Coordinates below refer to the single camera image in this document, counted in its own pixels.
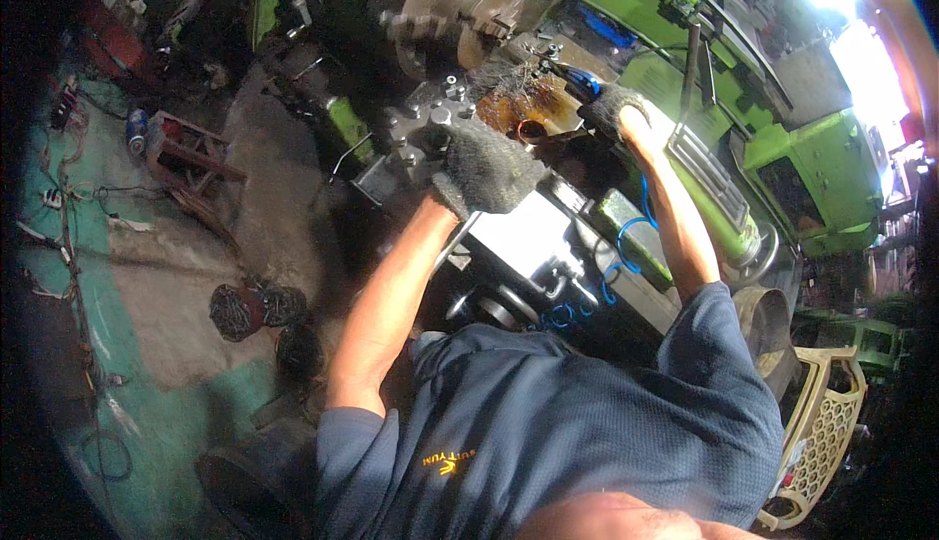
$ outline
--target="forearm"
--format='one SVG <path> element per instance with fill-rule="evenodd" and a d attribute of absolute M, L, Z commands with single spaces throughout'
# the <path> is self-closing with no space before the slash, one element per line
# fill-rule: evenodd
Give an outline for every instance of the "forearm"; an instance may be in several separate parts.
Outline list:
<path fill-rule="evenodd" d="M 326 407 L 359 406 L 384 416 L 378 396 L 400 354 L 434 261 L 458 220 L 426 197 L 362 289 L 330 363 Z"/>
<path fill-rule="evenodd" d="M 717 257 L 698 207 L 660 150 L 662 140 L 653 138 L 644 119 L 640 118 L 635 109 L 624 108 L 620 135 L 636 148 L 649 185 L 665 260 L 678 296 L 687 302 L 699 287 L 720 279 Z"/>

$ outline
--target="can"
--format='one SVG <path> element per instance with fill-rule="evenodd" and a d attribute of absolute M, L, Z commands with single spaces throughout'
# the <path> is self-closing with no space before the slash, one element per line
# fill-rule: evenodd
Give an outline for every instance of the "can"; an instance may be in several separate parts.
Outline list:
<path fill-rule="evenodd" d="M 144 152 L 144 135 L 147 134 L 147 113 L 139 108 L 127 116 L 127 127 L 124 138 L 127 141 L 127 150 L 132 157 L 140 157 Z"/>

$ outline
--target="gloved hand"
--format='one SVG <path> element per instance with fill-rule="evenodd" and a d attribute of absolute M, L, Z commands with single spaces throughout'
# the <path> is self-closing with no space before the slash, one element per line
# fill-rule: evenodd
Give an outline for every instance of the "gloved hand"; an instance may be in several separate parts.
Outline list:
<path fill-rule="evenodd" d="M 476 210 L 511 212 L 545 174 L 540 160 L 483 122 L 430 126 L 451 139 L 443 168 L 431 182 L 443 204 L 461 220 Z"/>
<path fill-rule="evenodd" d="M 649 113 L 642 105 L 640 93 L 634 89 L 623 88 L 618 84 L 600 86 L 599 98 L 581 106 L 578 115 L 584 120 L 593 122 L 597 129 L 609 139 L 624 142 L 626 139 L 620 135 L 620 111 L 625 106 L 632 106 L 639 110 L 651 126 Z"/>

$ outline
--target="man's left arm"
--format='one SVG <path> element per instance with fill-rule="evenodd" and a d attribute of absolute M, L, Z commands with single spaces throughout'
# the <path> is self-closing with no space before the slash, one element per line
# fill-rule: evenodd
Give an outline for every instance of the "man's left arm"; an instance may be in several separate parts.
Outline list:
<path fill-rule="evenodd" d="M 379 386 L 414 324 L 434 261 L 457 217 L 430 195 L 352 307 L 330 364 L 326 409 L 361 407 L 382 418 Z"/>

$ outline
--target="shirt logo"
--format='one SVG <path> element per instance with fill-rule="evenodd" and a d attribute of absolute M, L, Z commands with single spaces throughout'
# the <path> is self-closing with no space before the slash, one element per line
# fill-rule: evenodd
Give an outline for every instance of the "shirt logo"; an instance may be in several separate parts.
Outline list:
<path fill-rule="evenodd" d="M 433 465 L 434 463 L 443 462 L 443 466 L 440 467 L 440 475 L 447 475 L 453 472 L 456 469 L 456 463 L 461 460 L 466 460 L 468 458 L 473 458 L 476 456 L 476 450 L 473 449 L 469 452 L 450 452 L 448 455 L 447 452 L 438 452 L 424 459 L 424 466 Z"/>

